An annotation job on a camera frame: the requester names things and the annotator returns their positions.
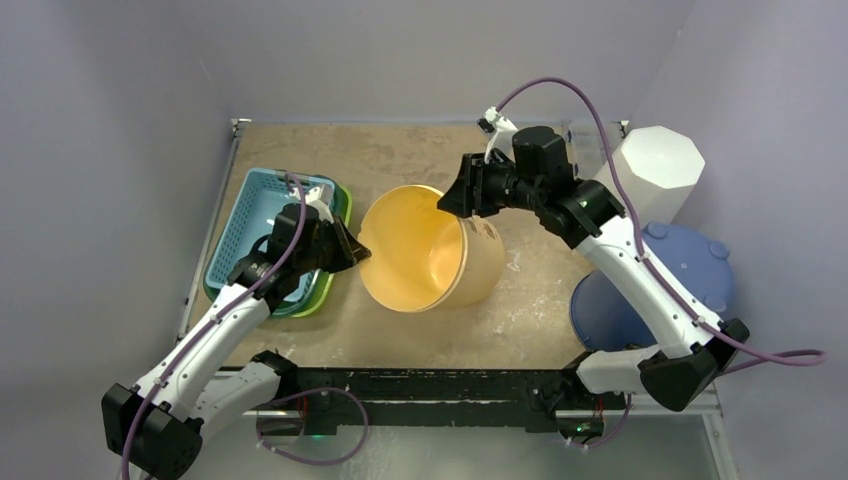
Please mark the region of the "dark green tray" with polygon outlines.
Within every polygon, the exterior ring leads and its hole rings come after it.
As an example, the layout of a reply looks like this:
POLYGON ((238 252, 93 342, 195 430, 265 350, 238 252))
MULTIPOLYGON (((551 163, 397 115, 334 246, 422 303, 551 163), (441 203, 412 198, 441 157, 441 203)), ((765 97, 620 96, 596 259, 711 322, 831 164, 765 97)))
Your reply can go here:
MULTIPOLYGON (((210 300, 217 297, 239 260, 249 253, 266 252, 272 233, 279 230, 275 228, 275 220, 290 204, 294 205, 295 219, 290 221, 290 230, 294 232, 300 198, 293 178, 299 178, 305 193, 320 190, 321 201, 328 206, 330 213, 338 216, 345 226, 348 225, 353 206, 351 195, 334 180, 320 175, 286 175, 282 170, 250 169, 206 267, 203 284, 210 300)), ((271 317, 303 317, 314 313, 325 300, 333 276, 323 270, 305 273, 271 317)))

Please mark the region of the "cream printed bucket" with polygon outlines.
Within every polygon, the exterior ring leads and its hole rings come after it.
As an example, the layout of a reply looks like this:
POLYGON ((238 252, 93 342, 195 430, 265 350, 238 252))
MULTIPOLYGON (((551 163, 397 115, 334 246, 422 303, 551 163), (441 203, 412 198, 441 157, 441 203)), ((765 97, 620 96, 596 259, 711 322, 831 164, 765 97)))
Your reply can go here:
POLYGON ((370 206, 358 241, 371 256, 358 267, 369 295, 401 313, 466 307, 486 299, 506 265, 501 235, 477 216, 437 208, 425 185, 387 191, 370 206))

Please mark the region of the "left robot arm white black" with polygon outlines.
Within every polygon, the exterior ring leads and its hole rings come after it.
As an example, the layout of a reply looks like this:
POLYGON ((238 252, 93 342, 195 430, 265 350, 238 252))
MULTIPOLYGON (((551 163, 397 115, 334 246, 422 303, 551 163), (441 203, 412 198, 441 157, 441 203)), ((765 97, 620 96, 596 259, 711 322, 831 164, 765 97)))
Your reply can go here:
POLYGON ((255 407, 284 409, 300 398, 339 394, 367 422, 363 403, 351 392, 330 385, 304 388, 300 369, 272 351, 255 355, 229 380, 210 382, 303 275, 345 271, 370 255, 327 208, 285 206, 272 231, 236 262, 199 324, 132 386, 114 384, 104 394, 104 430, 109 449, 121 458, 120 478, 181 478, 206 440, 255 407))

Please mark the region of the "white octagonal large container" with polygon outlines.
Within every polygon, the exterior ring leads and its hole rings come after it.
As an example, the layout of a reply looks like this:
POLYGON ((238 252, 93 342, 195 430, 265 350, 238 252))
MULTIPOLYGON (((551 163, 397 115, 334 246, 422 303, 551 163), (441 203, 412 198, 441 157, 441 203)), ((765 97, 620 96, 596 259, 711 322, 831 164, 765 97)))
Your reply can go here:
POLYGON ((698 183, 705 160, 687 136, 663 126, 628 133, 612 153, 642 226, 670 224, 698 183))

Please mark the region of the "blue round bucket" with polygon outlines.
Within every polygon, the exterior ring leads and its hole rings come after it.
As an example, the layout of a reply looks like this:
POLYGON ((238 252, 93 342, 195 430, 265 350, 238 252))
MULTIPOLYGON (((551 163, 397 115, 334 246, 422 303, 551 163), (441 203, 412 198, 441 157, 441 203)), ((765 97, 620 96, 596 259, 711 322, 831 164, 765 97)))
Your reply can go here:
MULTIPOLYGON (((725 315, 735 294, 728 247, 689 227, 660 222, 643 227, 643 241, 698 301, 725 315)), ((570 317, 575 334, 588 350, 612 352, 656 343, 641 316, 599 270, 575 287, 570 317)))

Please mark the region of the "light blue perforated basket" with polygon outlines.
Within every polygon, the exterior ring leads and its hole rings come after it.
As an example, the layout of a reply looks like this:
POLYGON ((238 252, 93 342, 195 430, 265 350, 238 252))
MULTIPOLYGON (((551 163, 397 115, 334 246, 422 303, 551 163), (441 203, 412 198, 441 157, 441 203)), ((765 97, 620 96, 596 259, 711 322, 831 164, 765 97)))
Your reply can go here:
MULTIPOLYGON (((208 299, 217 297, 236 262, 246 256, 255 241, 271 233, 276 215, 282 208, 297 203, 290 178, 281 170, 252 168, 237 195, 230 216, 219 237, 203 280, 208 299)), ((274 318, 287 318, 308 300, 314 276, 319 271, 300 277, 299 284, 272 313, 274 318)))

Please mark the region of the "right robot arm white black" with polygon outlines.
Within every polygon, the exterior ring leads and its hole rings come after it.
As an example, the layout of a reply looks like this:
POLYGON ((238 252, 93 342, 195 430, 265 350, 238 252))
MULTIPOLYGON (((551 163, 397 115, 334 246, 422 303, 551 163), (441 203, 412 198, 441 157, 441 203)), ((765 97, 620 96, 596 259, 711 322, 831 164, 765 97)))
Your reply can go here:
POLYGON ((647 394, 680 412, 724 374, 750 337, 740 319, 722 319, 682 286, 644 244, 635 219, 602 183, 574 175, 565 139, 547 126, 518 130, 512 153, 463 155, 458 175, 437 202, 458 218, 504 208, 531 211, 540 225, 589 260, 641 317, 656 343, 594 351, 569 365, 564 399, 584 407, 599 394, 647 394))

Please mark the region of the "lime green tray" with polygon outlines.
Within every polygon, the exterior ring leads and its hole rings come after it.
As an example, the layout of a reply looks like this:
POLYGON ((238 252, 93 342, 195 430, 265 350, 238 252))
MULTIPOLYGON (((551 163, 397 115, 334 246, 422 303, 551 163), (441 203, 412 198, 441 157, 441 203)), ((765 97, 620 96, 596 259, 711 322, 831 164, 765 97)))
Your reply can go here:
MULTIPOLYGON (((334 193, 332 212, 337 214, 345 226, 349 225, 352 213, 352 200, 349 190, 339 185, 334 193)), ((319 271, 314 276, 310 295, 300 308, 290 315, 291 318, 302 318, 317 313, 324 305, 334 281, 334 274, 319 271)))

